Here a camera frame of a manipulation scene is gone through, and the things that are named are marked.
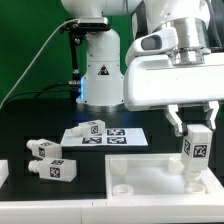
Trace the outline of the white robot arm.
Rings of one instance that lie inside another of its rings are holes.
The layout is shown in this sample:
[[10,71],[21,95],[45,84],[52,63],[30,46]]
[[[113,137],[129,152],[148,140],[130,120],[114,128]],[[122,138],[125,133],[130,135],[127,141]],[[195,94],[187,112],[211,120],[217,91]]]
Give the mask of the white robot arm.
[[207,30],[211,0],[61,0],[74,20],[74,42],[87,42],[87,70],[78,101],[91,109],[163,109],[178,136],[190,127],[180,107],[202,106],[215,129],[224,102],[224,52]]

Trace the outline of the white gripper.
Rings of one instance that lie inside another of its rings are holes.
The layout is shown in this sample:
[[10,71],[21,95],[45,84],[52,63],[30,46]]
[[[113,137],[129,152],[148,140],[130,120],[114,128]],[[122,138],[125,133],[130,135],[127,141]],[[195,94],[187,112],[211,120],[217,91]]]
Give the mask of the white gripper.
[[224,102],[224,53],[205,57],[201,65],[173,66],[167,55],[135,58],[124,76],[124,104],[130,111],[162,109],[177,137],[183,135],[178,106],[202,105],[210,130],[216,129]]

